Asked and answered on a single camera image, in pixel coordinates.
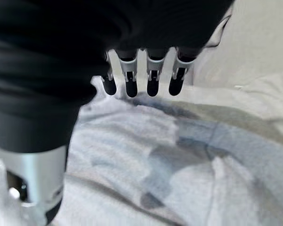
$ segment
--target robotic hand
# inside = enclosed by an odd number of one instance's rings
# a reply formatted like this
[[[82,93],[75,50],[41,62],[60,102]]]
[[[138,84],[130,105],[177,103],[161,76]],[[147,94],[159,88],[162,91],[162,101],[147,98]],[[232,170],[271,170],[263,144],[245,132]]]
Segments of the robotic hand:
[[[170,93],[233,0],[0,0],[0,159],[10,193],[45,224],[62,201],[68,144],[93,75],[116,86],[105,52],[116,49],[127,94],[137,94],[136,53],[146,49],[148,93],[177,47]]]

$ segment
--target black cloth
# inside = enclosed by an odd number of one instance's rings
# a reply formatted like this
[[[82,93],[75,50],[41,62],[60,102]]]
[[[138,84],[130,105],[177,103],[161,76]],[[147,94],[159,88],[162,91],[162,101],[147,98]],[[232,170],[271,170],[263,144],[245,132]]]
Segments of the black cloth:
[[[0,147],[69,142],[105,51],[199,51],[233,0],[0,0]]]

